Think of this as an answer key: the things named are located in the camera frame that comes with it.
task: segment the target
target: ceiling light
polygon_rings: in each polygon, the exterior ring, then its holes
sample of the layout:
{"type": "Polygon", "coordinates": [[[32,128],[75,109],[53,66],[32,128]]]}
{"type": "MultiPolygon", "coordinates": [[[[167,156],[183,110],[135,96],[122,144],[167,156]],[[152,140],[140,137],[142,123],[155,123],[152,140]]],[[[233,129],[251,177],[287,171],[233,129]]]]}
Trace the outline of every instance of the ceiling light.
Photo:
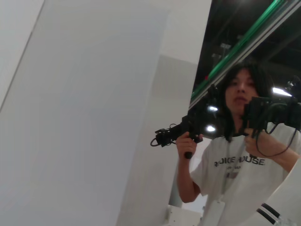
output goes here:
{"type": "Polygon", "coordinates": [[[207,126],[206,130],[208,132],[214,132],[216,129],[213,126],[207,126]]]}
{"type": "Polygon", "coordinates": [[[218,110],[218,108],[214,107],[214,106],[209,106],[208,109],[209,109],[209,111],[212,111],[212,112],[216,112],[218,110]]]}
{"type": "Polygon", "coordinates": [[[276,93],[276,94],[283,95],[283,96],[288,96],[288,97],[292,96],[289,93],[285,92],[283,89],[278,89],[278,88],[275,88],[275,87],[273,88],[273,92],[276,93]]]}

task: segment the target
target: lanyard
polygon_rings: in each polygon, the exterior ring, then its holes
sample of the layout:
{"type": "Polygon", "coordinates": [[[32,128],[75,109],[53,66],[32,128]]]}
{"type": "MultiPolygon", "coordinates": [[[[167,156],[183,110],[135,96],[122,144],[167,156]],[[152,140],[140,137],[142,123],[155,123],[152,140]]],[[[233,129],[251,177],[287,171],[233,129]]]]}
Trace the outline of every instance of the lanyard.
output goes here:
{"type": "MultiPolygon", "coordinates": [[[[236,166],[238,164],[239,157],[241,156],[241,154],[244,151],[244,148],[245,148],[245,143],[243,142],[242,145],[240,146],[240,149],[239,149],[236,157],[235,157],[234,164],[231,165],[232,168],[231,168],[230,173],[227,173],[228,166],[226,165],[225,175],[224,175],[223,182],[222,182],[222,193],[221,193],[220,200],[222,199],[222,197],[224,196],[224,194],[226,192],[227,175],[229,174],[229,176],[230,176],[233,173],[234,169],[236,168],[236,166]]],[[[230,152],[230,143],[228,143],[228,146],[227,146],[227,159],[229,158],[229,154],[230,154],[229,152],[230,152]]]]}

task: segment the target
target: id badge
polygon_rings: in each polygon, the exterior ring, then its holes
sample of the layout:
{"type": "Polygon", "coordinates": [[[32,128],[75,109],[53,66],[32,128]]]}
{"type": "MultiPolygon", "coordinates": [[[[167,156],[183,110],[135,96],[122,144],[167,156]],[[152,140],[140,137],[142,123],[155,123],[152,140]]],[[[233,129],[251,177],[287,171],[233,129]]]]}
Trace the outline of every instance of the id badge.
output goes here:
{"type": "Polygon", "coordinates": [[[202,226],[217,226],[224,209],[224,202],[214,200],[209,207],[207,216],[203,219],[202,226]]]}

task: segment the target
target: graphic t-shirt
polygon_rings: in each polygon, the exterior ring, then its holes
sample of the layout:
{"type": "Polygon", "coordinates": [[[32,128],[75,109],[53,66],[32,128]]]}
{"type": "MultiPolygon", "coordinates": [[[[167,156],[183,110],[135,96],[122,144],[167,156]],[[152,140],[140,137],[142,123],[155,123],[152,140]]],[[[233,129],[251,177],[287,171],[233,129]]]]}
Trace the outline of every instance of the graphic t-shirt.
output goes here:
{"type": "MultiPolygon", "coordinates": [[[[271,130],[273,126],[269,123],[268,130],[271,130]]],[[[279,124],[271,135],[288,145],[294,130],[294,128],[279,124]]],[[[208,195],[203,219],[206,218],[212,201],[220,197],[223,179],[227,178],[222,199],[226,205],[218,226],[238,226],[247,220],[288,175],[288,172],[273,160],[251,158],[246,152],[244,138],[244,136],[233,137],[231,143],[228,143],[224,137],[212,140],[203,153],[201,163],[191,173],[201,194],[208,195]]],[[[290,148],[300,154],[300,132],[296,133],[290,148]]]]}

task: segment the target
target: person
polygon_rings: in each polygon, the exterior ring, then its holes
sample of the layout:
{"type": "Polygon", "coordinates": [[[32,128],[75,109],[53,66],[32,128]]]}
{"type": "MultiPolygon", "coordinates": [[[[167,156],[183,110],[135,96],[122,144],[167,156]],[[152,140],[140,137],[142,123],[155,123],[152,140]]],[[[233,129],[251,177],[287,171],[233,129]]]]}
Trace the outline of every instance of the person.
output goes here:
{"type": "MultiPolygon", "coordinates": [[[[271,135],[261,132],[258,149],[256,140],[246,136],[252,134],[252,129],[239,134],[245,104],[252,97],[272,95],[271,78],[256,63],[242,62],[231,68],[222,81],[220,94],[227,119],[224,136],[211,141],[201,163],[191,173],[190,160],[185,159],[184,153],[195,153],[197,144],[189,138],[188,132],[177,139],[177,184],[185,203],[193,202],[199,194],[208,195],[200,225],[212,215],[211,211],[218,212],[210,208],[213,203],[222,201],[225,205],[220,216],[213,214],[219,218],[215,225],[238,226],[256,212],[292,170],[300,158],[301,135],[295,133],[290,147],[276,155],[287,148],[294,128],[279,124],[271,135]]],[[[268,124],[268,130],[273,127],[272,123],[268,124]]]]}

